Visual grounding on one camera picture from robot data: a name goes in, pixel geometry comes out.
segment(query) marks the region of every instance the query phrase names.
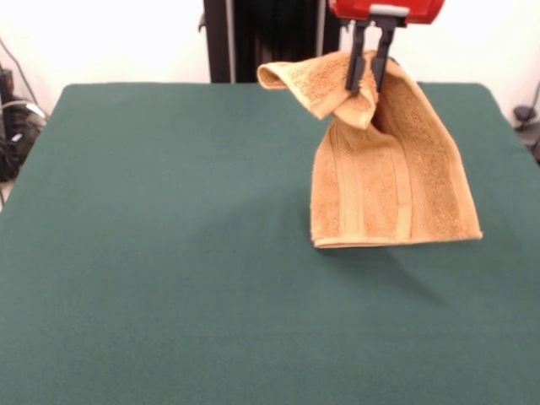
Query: green table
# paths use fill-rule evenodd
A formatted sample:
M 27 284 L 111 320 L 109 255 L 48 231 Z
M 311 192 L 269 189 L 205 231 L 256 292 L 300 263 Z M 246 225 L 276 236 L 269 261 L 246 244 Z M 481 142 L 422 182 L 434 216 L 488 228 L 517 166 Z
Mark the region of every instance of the green table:
M 537 167 L 486 89 L 423 87 L 482 241 L 316 251 L 286 92 L 67 88 L 0 215 L 0 403 L 538 405 Z

